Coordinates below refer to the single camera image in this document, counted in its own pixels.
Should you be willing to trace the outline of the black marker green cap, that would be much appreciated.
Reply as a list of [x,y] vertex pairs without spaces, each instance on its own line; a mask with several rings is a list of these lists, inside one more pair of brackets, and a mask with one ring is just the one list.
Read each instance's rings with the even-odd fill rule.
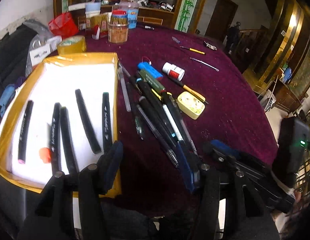
[[106,154],[113,144],[108,92],[104,92],[102,95],[102,143],[103,152]]

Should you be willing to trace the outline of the black gel pen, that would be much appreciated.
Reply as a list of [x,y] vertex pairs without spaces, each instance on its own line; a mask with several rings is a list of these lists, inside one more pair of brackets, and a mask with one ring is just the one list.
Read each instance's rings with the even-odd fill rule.
[[137,106],[134,102],[134,96],[133,96],[133,86],[127,82],[126,83],[126,88],[127,88],[127,93],[128,93],[128,99],[130,102],[130,106],[131,106],[131,112],[133,115],[133,120],[134,120],[134,125],[135,125],[135,129],[137,131],[137,135],[139,135],[141,140],[145,139],[145,132],[144,132],[144,128],[143,128],[143,123],[140,117],[140,114],[137,110]]

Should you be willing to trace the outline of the translucent grey pen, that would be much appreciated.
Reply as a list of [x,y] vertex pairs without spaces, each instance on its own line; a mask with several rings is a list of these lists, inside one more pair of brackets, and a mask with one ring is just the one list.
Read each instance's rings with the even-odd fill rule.
[[129,97],[128,97],[128,92],[127,92],[126,83],[125,83],[125,79],[124,79],[124,73],[123,73],[121,67],[119,67],[119,69],[118,69],[118,74],[119,74],[119,80],[120,80],[120,83],[121,83],[122,94],[123,94],[123,97],[124,97],[126,111],[130,112],[131,111],[131,105],[130,105],[130,100],[129,100]]

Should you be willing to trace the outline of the white blue pen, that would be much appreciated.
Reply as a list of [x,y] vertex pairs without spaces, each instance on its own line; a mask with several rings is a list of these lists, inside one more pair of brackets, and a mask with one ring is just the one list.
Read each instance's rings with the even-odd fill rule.
[[175,133],[178,141],[183,141],[184,139],[183,139],[182,135],[180,134],[178,126],[176,125],[175,120],[174,120],[172,114],[170,113],[167,105],[163,104],[162,107],[163,107],[163,110],[164,110],[164,112],[165,112],[165,114],[166,114],[166,116],[167,116],[167,118],[168,118],[168,120],[169,120],[169,122],[170,122],[170,124],[171,124],[171,126],[173,128],[173,130],[174,130],[174,133]]

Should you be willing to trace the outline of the yellow black utility knife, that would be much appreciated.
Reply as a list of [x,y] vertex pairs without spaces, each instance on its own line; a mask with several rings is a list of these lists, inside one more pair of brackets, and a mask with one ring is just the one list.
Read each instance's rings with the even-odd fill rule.
[[206,103],[208,104],[208,102],[206,101],[206,98],[203,97],[201,94],[199,94],[198,92],[196,92],[195,90],[191,89],[190,87],[188,87],[187,85],[185,85],[184,83],[178,81],[177,79],[174,79],[172,77],[168,76],[168,79],[172,82],[174,82],[175,84],[177,84],[179,87],[182,87],[184,90],[186,90],[187,92],[191,93],[193,96],[195,96],[199,101],[201,101],[202,103]]

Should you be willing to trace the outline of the green cylindrical battery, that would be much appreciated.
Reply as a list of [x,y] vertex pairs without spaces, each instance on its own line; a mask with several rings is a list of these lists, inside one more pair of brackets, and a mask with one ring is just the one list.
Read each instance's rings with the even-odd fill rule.
[[166,88],[156,80],[147,70],[141,69],[139,70],[139,75],[146,80],[149,85],[158,93],[160,94],[163,91],[166,91]]

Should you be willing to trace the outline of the black marker pink cap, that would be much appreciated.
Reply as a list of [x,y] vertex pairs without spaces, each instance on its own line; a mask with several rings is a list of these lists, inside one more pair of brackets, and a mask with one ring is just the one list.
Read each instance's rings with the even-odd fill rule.
[[26,162],[27,137],[33,105],[34,105],[33,100],[29,100],[27,102],[27,106],[24,111],[22,119],[22,125],[19,136],[19,148],[18,148],[18,161],[20,164],[24,164]]

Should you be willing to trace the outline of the blue battery pack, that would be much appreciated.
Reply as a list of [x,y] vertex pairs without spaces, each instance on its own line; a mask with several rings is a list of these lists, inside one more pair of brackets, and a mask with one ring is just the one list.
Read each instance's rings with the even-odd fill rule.
[[137,65],[137,67],[139,70],[144,69],[144,70],[148,71],[151,74],[151,76],[158,81],[163,78],[163,75],[160,74],[160,72],[158,72],[158,70],[153,68],[148,62],[141,62]]

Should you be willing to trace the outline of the silver thin pen far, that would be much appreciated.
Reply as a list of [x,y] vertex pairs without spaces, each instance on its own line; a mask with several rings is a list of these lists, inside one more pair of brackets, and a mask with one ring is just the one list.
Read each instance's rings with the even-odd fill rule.
[[219,71],[220,71],[218,68],[216,68],[216,67],[214,67],[214,66],[212,66],[212,65],[210,65],[210,64],[208,64],[208,63],[206,63],[206,62],[204,62],[204,61],[201,61],[201,60],[199,60],[199,59],[195,59],[195,58],[193,58],[193,57],[189,57],[189,59],[191,59],[192,61],[198,62],[198,63],[200,63],[200,64],[203,64],[203,65],[205,65],[205,66],[207,66],[207,67],[209,67],[209,68],[212,68],[212,69],[214,69],[216,72],[219,72]]

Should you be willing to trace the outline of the yellow packing tape roll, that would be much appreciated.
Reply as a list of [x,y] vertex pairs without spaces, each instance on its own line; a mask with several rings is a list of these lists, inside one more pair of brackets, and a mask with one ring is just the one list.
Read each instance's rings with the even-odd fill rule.
[[59,55],[85,53],[86,50],[86,39],[82,35],[66,38],[57,45],[57,51]]

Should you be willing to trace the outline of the blue cloth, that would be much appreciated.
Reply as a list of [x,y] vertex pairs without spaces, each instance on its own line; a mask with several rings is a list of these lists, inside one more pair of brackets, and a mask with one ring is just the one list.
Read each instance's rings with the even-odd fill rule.
[[5,111],[15,96],[15,85],[8,84],[0,97],[0,116],[3,117]]

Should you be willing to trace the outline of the yellow black pen far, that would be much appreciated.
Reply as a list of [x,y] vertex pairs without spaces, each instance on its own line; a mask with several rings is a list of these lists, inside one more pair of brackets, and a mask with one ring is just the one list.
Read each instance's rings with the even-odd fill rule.
[[200,50],[196,50],[196,49],[194,49],[194,48],[189,48],[189,47],[184,47],[184,46],[179,46],[179,48],[182,48],[182,49],[185,49],[185,50],[189,50],[189,51],[192,51],[192,52],[194,52],[194,53],[201,54],[201,55],[206,55],[205,52],[200,51]]

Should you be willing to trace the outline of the red lid plastic jar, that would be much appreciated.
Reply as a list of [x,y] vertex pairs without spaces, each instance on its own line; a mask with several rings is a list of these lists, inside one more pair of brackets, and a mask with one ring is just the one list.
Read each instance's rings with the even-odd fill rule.
[[139,0],[120,0],[120,5],[127,9],[128,28],[134,29],[137,26]]

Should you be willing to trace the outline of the bamboo painted panel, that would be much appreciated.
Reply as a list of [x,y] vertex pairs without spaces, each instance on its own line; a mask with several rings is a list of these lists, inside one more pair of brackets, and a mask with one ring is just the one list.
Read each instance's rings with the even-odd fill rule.
[[188,32],[192,15],[195,10],[197,0],[182,0],[175,29],[184,33]]

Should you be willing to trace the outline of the black phone on mount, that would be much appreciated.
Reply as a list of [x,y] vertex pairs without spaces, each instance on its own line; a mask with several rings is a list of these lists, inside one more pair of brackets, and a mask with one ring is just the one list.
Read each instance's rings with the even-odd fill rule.
[[277,155],[271,170],[281,183],[292,188],[304,153],[310,150],[310,127],[294,116],[282,119],[277,144]]

